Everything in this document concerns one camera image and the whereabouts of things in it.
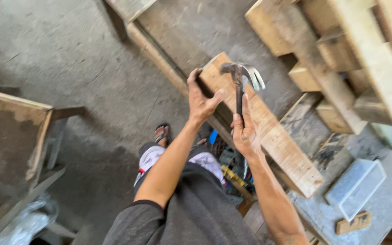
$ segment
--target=hand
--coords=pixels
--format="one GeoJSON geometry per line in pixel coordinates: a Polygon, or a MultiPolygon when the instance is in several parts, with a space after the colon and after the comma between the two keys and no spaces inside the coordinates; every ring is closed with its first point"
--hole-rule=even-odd
{"type": "Polygon", "coordinates": [[[225,92],[223,89],[217,91],[211,99],[205,97],[199,86],[195,83],[196,77],[202,72],[202,69],[194,69],[187,79],[189,85],[189,104],[190,116],[189,121],[201,126],[216,109],[217,105],[222,102],[225,92]]]}
{"type": "Polygon", "coordinates": [[[253,159],[260,157],[262,150],[258,123],[252,119],[247,94],[243,95],[244,127],[243,120],[239,114],[234,114],[233,118],[231,135],[233,136],[235,147],[248,160],[249,164],[252,164],[253,159]]]}

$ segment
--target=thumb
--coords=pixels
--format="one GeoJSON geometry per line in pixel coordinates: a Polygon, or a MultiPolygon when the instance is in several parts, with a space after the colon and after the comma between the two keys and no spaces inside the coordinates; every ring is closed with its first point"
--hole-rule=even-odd
{"type": "Polygon", "coordinates": [[[233,115],[234,119],[234,135],[241,135],[243,131],[243,120],[238,113],[233,115]]]}
{"type": "Polygon", "coordinates": [[[225,97],[225,91],[221,88],[219,89],[214,96],[206,101],[206,104],[208,105],[209,108],[216,108],[220,102],[223,101],[223,98],[225,97]]]}

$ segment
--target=plastic bag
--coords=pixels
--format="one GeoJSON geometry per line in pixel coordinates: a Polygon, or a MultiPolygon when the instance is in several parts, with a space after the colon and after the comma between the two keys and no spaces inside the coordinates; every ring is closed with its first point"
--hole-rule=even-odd
{"type": "Polygon", "coordinates": [[[48,194],[39,196],[0,233],[0,245],[29,245],[33,237],[57,219],[58,206],[48,194]]]}

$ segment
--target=left hand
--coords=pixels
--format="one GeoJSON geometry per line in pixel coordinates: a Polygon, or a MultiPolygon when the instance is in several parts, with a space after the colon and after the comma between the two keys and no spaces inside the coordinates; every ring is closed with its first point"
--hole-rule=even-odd
{"type": "Polygon", "coordinates": [[[195,122],[198,125],[202,125],[202,123],[213,114],[214,110],[218,104],[223,101],[225,96],[224,90],[220,89],[212,98],[208,99],[205,97],[195,82],[197,76],[199,76],[201,72],[201,68],[196,68],[190,73],[189,78],[187,79],[190,104],[189,121],[195,122]]]}

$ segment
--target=hammer head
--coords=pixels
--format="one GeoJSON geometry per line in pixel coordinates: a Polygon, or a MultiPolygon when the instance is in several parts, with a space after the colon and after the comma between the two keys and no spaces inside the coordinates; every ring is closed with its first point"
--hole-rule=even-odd
{"type": "Polygon", "coordinates": [[[221,74],[231,73],[233,77],[234,74],[240,72],[242,76],[245,76],[251,82],[250,84],[253,86],[253,90],[260,91],[266,88],[263,78],[253,65],[239,62],[223,63],[220,72],[221,74]]]}

